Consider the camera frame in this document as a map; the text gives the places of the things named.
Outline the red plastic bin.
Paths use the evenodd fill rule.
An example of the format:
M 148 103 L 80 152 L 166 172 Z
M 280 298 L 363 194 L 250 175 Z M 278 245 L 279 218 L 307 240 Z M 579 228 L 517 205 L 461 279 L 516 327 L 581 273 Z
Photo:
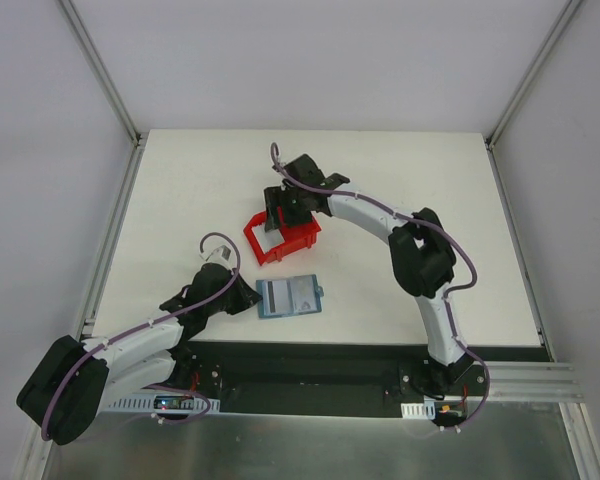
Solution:
M 294 228 L 281 226 L 278 231 L 284 238 L 284 243 L 269 250 L 263 251 L 257 234 L 264 229 L 265 211 L 256 213 L 243 229 L 244 236 L 260 266 L 265 264 L 281 262 L 284 257 L 296 253 L 303 249 L 311 249 L 317 242 L 318 233 L 321 227 L 313 217 L 313 221 L 306 225 Z

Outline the white magnetic-stripe card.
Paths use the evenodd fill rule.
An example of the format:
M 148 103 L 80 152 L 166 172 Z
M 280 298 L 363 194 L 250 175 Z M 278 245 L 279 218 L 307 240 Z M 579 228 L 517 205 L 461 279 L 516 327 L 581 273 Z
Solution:
M 292 299 L 287 280 L 263 282 L 264 315 L 283 316 L 292 312 Z
M 314 313 L 319 310 L 314 280 L 311 276 L 295 278 L 291 282 L 295 314 Z

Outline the blue leather card holder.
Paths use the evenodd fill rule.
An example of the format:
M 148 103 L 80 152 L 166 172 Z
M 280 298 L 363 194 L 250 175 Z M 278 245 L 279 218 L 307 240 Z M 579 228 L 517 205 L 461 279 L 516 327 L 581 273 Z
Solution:
M 278 319 L 322 312 L 324 290 L 317 276 L 300 275 L 256 281 L 261 296 L 258 304 L 260 319 Z

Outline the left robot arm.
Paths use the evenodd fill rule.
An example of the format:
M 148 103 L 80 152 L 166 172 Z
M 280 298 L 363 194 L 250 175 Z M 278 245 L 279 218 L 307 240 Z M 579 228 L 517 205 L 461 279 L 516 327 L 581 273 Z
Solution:
M 66 445 L 81 436 L 100 411 L 146 387 L 190 395 L 204 390 L 190 345 L 209 319 L 255 307 L 261 295 L 234 269 L 204 264 L 193 280 L 148 319 L 112 337 L 55 340 L 17 395 L 17 406 L 45 441 Z

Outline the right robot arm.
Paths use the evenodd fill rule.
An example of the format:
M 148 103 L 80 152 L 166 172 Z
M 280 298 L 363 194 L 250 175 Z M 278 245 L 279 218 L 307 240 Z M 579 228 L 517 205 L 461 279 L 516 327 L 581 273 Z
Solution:
M 460 365 L 465 353 L 458 345 L 447 295 L 456 255 L 437 214 L 428 208 L 403 214 L 354 191 L 350 180 L 339 173 L 324 175 L 307 154 L 282 164 L 273 144 L 271 157 L 273 169 L 283 181 L 279 187 L 264 190 L 265 229 L 304 226 L 313 214 L 320 213 L 355 225 L 384 242 L 394 278 L 414 297 L 423 320 L 432 387 L 446 395 L 461 388 L 466 381 Z

